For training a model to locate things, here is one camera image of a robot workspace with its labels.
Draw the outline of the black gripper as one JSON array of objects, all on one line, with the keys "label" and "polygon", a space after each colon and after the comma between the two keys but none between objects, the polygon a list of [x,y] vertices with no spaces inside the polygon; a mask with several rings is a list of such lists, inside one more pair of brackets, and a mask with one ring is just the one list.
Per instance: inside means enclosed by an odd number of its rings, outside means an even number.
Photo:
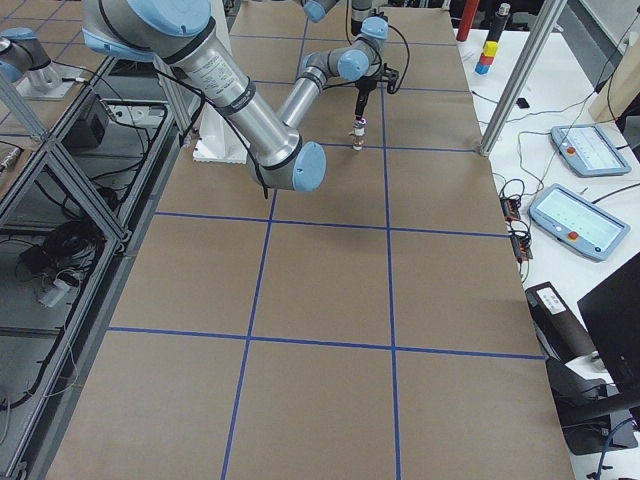
[{"label": "black gripper", "polygon": [[354,115],[356,118],[362,118],[368,103],[369,93],[378,87],[378,78],[376,76],[361,77],[355,82],[358,89]]}]

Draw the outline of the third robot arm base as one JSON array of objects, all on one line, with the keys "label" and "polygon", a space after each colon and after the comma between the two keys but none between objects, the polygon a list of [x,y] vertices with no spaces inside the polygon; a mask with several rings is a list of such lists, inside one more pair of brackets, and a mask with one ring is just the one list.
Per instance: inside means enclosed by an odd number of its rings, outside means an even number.
[{"label": "third robot arm base", "polygon": [[26,27],[1,32],[1,77],[30,100],[61,100],[75,83],[63,79],[36,33]]}]

